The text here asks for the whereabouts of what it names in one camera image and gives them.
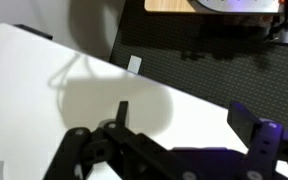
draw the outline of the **textured gray floor mat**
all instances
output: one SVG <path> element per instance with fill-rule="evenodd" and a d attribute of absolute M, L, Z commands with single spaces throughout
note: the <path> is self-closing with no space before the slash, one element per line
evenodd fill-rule
<path fill-rule="evenodd" d="M 267 25 L 260 18 L 149 15 L 143 0 L 128 0 L 110 62 L 126 68 L 131 55 L 139 56 L 143 76 L 223 107 L 240 101 L 288 128 L 288 46 L 245 40 L 235 30 L 215 35 L 219 19 Z M 192 29 L 205 22 L 214 26 L 203 31 L 215 33 L 196 35 Z"/>

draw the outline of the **white table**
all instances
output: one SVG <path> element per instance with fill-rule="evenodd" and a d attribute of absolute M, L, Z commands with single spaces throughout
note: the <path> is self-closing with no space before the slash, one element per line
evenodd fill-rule
<path fill-rule="evenodd" d="M 13 26 L 0 25 L 0 160 L 5 180 L 42 179 L 64 133 L 94 130 L 121 100 L 130 125 L 166 148 L 246 147 L 227 110 Z M 288 176 L 288 166 L 278 171 Z M 90 179 L 118 179 L 106 164 Z"/>

